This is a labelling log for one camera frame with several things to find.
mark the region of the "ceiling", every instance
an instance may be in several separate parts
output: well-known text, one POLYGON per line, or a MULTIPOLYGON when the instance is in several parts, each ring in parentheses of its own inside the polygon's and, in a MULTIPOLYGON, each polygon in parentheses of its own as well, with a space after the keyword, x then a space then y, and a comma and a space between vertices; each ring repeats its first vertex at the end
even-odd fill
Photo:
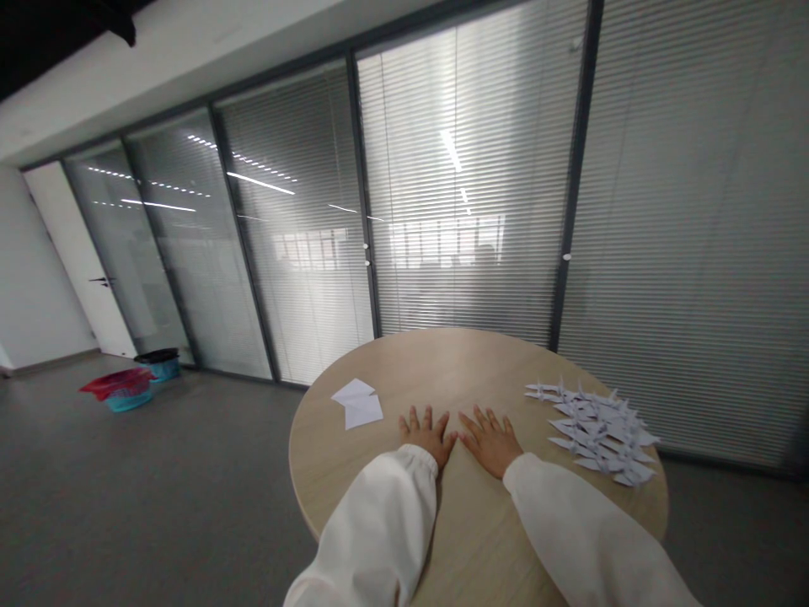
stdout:
POLYGON ((107 30, 134 46, 131 17, 151 2, 0 0, 0 101, 107 30))

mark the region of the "black ceiling beam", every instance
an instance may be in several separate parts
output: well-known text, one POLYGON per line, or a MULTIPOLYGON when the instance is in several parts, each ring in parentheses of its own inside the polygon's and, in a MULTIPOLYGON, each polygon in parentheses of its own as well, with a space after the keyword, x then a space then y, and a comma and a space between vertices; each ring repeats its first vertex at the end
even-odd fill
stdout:
POLYGON ((129 46, 135 45, 131 7, 124 7, 116 0, 72 0, 72 3, 96 24, 126 40, 129 46))

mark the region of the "glass wall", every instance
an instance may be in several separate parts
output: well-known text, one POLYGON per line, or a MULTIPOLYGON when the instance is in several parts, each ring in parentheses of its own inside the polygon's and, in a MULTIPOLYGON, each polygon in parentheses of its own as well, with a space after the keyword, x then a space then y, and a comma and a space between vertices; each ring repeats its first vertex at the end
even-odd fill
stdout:
POLYGON ((807 16, 605 9, 560 353, 669 450, 806 460, 807 16))
POLYGON ((373 339, 346 64, 217 105, 281 379, 373 339))
POLYGON ((529 2, 359 61, 384 334, 548 342, 587 2, 529 2))
POLYGON ((205 109, 126 139, 146 211, 204 368, 271 378, 205 109))
POLYGON ((180 361, 193 363, 121 143, 115 141, 67 158, 65 166, 135 348, 143 354, 177 347, 180 361))

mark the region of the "red plastic bag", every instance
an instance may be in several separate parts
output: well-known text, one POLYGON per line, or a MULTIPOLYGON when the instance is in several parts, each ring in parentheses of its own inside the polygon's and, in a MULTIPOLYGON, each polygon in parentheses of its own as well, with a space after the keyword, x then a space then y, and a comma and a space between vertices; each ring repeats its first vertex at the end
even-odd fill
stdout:
POLYGON ((91 392, 98 400, 107 400, 113 392, 135 388, 139 384, 143 384, 144 381, 146 388, 148 388, 149 379, 155 378, 152 372, 145 367, 127 369, 126 371, 119 371, 118 373, 111 373, 110 375, 94 379, 83 388, 79 388, 78 391, 91 392))

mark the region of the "white paper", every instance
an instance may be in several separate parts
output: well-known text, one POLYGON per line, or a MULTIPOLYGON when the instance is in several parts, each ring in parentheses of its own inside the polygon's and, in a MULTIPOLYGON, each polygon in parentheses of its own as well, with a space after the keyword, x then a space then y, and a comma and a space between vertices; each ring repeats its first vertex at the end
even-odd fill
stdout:
POLYGON ((576 464, 614 475, 616 482, 626 486, 638 486, 655 474, 640 463, 656 462, 642 447, 660 438, 645 430, 646 424, 636 409, 630 409, 628 400, 616 398, 617 390, 610 396, 586 394, 579 383, 578 391, 571 392, 565 390, 561 379, 558 386, 537 382, 526 388, 536 390, 526 396, 554 402, 554 408, 568 416, 569 419, 549 420, 566 436, 549 440, 579 456, 574 460, 576 464))
POLYGON ((355 399, 349 400, 349 402, 350 404, 345 406, 346 430, 383 419, 378 396, 357 396, 355 399))
POLYGON ((578 464, 579 466, 584 466, 590 470, 595 470, 596 472, 620 472, 624 469, 624 462, 618 461, 616 459, 604 458, 602 459, 604 464, 604 469, 598 464, 595 459, 577 459, 574 463, 578 464))
POLYGON ((652 478, 652 476, 655 475, 654 470, 646 468, 644 465, 638 464, 636 461, 630 463, 631 466, 628 466, 620 474, 615 475, 613 478, 615 482, 626 486, 638 486, 647 482, 650 478, 652 478))
POLYGON ((361 379, 352 379, 348 384, 337 390, 331 398, 346 406, 343 402, 344 399, 355 396, 369 396, 372 392, 373 388, 361 379))

